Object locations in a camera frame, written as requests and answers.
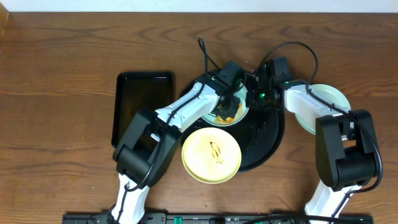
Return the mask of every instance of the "wood grain surface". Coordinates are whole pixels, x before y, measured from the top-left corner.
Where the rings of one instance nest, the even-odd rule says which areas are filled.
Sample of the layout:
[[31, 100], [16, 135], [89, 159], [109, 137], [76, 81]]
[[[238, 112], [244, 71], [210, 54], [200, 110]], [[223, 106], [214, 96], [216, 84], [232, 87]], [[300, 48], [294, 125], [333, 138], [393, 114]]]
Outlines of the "wood grain surface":
[[[111, 155], [116, 77], [172, 70], [176, 93], [203, 73], [196, 39], [220, 65], [255, 68], [273, 46], [302, 41], [318, 54], [316, 83], [337, 87], [373, 116], [385, 174], [345, 213], [398, 219], [398, 14], [12, 13], [0, 42], [0, 223], [60, 223], [65, 212], [116, 202]], [[296, 78], [314, 62], [286, 46]], [[146, 207], [178, 213], [300, 210], [318, 185], [315, 137], [293, 114], [277, 152], [262, 166], [217, 185], [184, 169], [180, 149]]]

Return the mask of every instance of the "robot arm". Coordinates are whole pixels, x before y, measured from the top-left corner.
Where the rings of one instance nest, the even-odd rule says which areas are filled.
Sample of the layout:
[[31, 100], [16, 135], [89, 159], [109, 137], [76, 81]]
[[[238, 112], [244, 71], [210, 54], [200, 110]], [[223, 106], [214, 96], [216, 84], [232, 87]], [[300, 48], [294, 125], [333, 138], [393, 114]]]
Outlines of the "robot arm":
[[[140, 221], [144, 216], [144, 204], [149, 188], [164, 175], [180, 144], [182, 133], [191, 124], [208, 113], [234, 117], [239, 99], [231, 96], [230, 90], [236, 86], [242, 72], [244, 71], [240, 67], [229, 62], [220, 72], [200, 77], [186, 95], [171, 105], [155, 112], [142, 110], [136, 113], [113, 154], [113, 159], [118, 163], [116, 170], [119, 172], [120, 188], [118, 201], [111, 211], [112, 220], [119, 221], [120, 224], [136, 224]], [[172, 111], [183, 104], [184, 106], [167, 123]], [[162, 145], [157, 145], [151, 152], [144, 138], [152, 138], [159, 142], [160, 136], [164, 138]], [[154, 161], [157, 150], [160, 150], [159, 156]], [[148, 173], [152, 163], [153, 170]], [[126, 192], [126, 189], [140, 184], [147, 173], [149, 177], [142, 188]]]
[[[301, 116], [316, 129], [316, 165], [321, 181], [312, 199], [305, 205], [307, 215], [338, 217], [347, 203], [346, 194], [359, 190], [376, 176], [374, 148], [363, 138], [359, 127], [355, 127], [341, 113], [329, 109], [314, 97], [309, 95], [305, 84], [285, 86], [284, 106]], [[369, 112], [354, 111], [356, 119], [370, 131], [376, 139], [373, 122]], [[356, 140], [356, 145], [344, 148], [342, 140]], [[325, 222], [310, 221], [311, 224]]]

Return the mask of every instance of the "green connector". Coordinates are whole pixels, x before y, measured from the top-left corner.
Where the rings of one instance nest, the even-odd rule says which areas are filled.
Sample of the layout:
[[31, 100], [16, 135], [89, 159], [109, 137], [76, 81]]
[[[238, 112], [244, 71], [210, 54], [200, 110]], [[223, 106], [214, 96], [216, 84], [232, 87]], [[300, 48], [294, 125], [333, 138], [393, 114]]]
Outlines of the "green connector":
[[174, 217], [174, 224], [182, 224], [182, 217]]

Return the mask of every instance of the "orange food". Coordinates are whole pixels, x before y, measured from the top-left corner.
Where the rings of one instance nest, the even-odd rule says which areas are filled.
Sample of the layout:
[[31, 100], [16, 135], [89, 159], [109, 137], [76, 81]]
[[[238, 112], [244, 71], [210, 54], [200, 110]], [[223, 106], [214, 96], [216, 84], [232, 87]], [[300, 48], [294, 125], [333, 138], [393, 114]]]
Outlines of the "orange food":
[[227, 118], [226, 120], [224, 120], [223, 118], [221, 118], [220, 116], [217, 116], [216, 121], [221, 122], [221, 123], [230, 123], [232, 122], [234, 119], [233, 118]]

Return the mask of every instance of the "light green plate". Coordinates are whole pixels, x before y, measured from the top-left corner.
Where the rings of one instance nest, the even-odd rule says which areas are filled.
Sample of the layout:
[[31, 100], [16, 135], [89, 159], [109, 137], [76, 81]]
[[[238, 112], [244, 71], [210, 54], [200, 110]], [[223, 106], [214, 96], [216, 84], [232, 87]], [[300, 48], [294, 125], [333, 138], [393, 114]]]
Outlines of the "light green plate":
[[[351, 109], [347, 98], [338, 89], [325, 84], [311, 85], [311, 88], [314, 89], [320, 96], [334, 102], [334, 104]], [[304, 129], [312, 134], [315, 134], [314, 128], [311, 127], [310, 124], [308, 124], [302, 117], [296, 114], [296, 118]]]

